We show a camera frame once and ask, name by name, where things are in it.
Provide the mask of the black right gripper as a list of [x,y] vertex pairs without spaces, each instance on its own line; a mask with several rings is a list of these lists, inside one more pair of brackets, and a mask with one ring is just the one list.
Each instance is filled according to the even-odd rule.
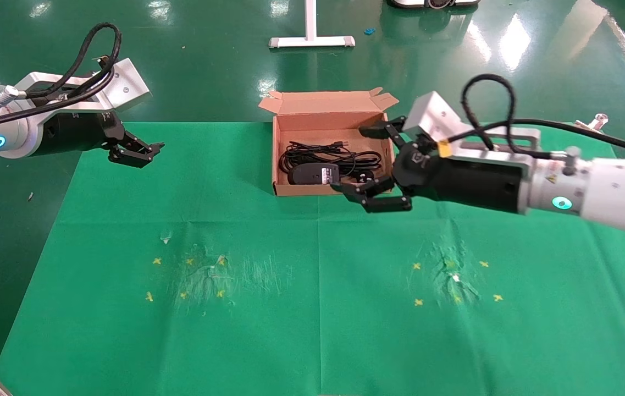
[[[406,120],[406,116],[399,116],[358,128],[362,137],[390,140],[400,148],[394,161],[394,177],[386,175],[365,184],[334,183],[330,187],[349,202],[362,206],[367,213],[410,211],[413,208],[411,196],[518,213],[520,168],[425,156],[401,136]],[[395,184],[404,194],[386,196],[384,193]]]

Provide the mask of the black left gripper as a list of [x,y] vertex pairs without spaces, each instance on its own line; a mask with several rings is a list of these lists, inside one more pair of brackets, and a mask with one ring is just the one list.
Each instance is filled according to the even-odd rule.
[[144,168],[165,146],[147,144],[125,129],[116,113],[58,113],[43,124],[41,142],[33,156],[112,147],[108,160],[132,168]]

